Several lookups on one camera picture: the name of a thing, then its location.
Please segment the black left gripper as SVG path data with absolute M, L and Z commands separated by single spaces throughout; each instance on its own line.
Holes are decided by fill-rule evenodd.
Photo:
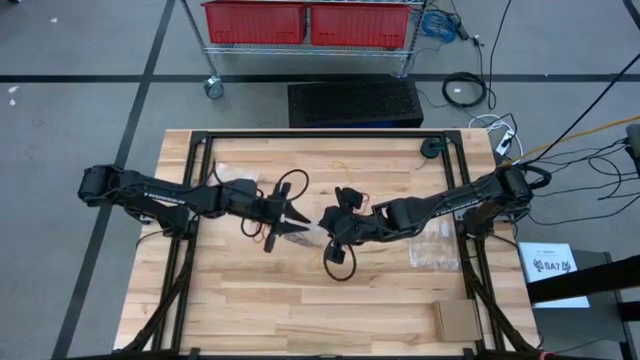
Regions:
M 257 183 L 250 179 L 237 179 L 226 183 L 222 192 L 222 204 L 228 214 L 241 218 L 240 229 L 243 235 L 255 238 L 264 226 L 270 230 L 263 241 L 263 250 L 271 253 L 276 236 L 308 231 L 302 225 L 283 223 L 283 215 L 287 219 L 310 224 L 311 220 L 297 211 L 292 205 L 287 205 L 287 195 L 291 189 L 288 182 L 278 182 L 273 192 L 264 197 L 257 187 Z

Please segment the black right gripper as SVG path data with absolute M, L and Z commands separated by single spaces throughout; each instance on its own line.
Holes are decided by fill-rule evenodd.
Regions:
M 388 240 L 388 218 L 384 215 L 387 203 L 375 204 L 369 215 L 362 215 L 355 210 L 363 205 L 363 193 L 350 187 L 336 187 L 335 195 L 338 205 L 327 207 L 319 221 L 330 238 L 324 251 L 325 261 L 343 264 L 344 247 Z

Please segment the yellow rubber band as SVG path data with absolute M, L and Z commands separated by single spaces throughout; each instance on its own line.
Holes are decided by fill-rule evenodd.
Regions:
M 346 183 L 347 184 L 353 183 L 353 176 L 352 176 L 351 170 L 344 162 L 339 160 L 332 161 L 330 164 L 330 167 L 332 169 L 342 170 L 346 176 Z

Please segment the green and black spool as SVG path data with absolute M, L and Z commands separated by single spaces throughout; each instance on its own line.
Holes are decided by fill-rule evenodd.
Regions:
M 444 150 L 445 144 L 439 138 L 427 138 L 420 147 L 420 154 L 426 159 L 437 158 Z

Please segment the black perforated metal case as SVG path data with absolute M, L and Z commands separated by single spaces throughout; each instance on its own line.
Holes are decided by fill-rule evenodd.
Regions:
M 424 121 L 409 80 L 297 84 L 287 95 L 291 128 L 418 128 Z

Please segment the small cardboard box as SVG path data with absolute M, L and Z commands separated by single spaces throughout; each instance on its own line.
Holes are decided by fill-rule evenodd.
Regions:
M 432 304 L 438 340 L 473 342 L 482 339 L 476 303 L 470 299 L 436 301 Z

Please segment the white power strip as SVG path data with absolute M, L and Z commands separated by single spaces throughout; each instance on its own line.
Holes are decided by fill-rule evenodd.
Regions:
M 502 156 L 506 155 L 511 149 L 511 145 L 514 137 L 515 137 L 515 132 L 513 130 L 507 130 L 502 136 L 499 144 L 496 146 L 495 151 L 499 155 L 502 155 Z

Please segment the white SA7 printed sheet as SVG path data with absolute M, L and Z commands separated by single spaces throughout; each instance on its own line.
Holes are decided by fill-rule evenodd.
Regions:
M 520 242 L 519 255 L 527 283 L 563 275 L 578 270 L 567 243 Z M 589 308 L 586 296 L 534 303 L 538 309 Z

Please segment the red plastic storage bin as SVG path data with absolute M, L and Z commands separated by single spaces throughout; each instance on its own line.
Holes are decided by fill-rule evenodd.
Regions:
M 405 44 L 410 8 L 387 4 L 313 4 L 311 43 L 397 49 Z
M 203 3 L 213 44 L 301 44 L 305 6 L 219 0 Z

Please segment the grey metal cart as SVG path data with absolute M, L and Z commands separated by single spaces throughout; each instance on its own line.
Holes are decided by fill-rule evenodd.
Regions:
M 578 270 L 614 262 L 607 252 L 571 251 Z M 625 302 L 622 290 L 587 295 L 590 307 L 586 309 L 533 307 L 544 343 L 548 344 L 555 337 L 576 340 L 580 346 L 610 341 L 618 345 L 623 360 L 639 360 L 630 324 L 640 322 L 640 300 Z

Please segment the black aluminium table frame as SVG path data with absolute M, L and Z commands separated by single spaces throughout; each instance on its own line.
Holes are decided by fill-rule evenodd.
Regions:
M 434 159 L 422 142 L 439 138 Z M 332 161 L 344 162 L 353 183 Z M 217 163 L 259 174 L 264 195 L 291 184 L 293 207 L 317 223 L 338 204 L 335 188 L 370 195 L 357 214 L 396 198 L 426 198 L 469 184 L 496 168 L 480 129 L 268 129 L 169 132 L 160 180 L 209 184 Z M 513 249 L 506 275 L 491 272 L 485 234 L 493 220 L 469 232 L 470 208 L 435 219 L 454 221 L 458 271 L 409 264 L 408 242 L 365 242 L 344 249 L 343 264 L 324 260 L 327 248 L 307 248 L 276 237 L 271 253 L 242 234 L 241 218 L 190 215 L 193 240 L 149 240 L 137 249 L 116 349 L 73 360 L 368 360 L 407 356 L 465 360 L 539 360 L 541 353 L 503 313 L 524 301 L 526 286 Z M 432 304 L 476 303 L 482 339 L 438 340 Z

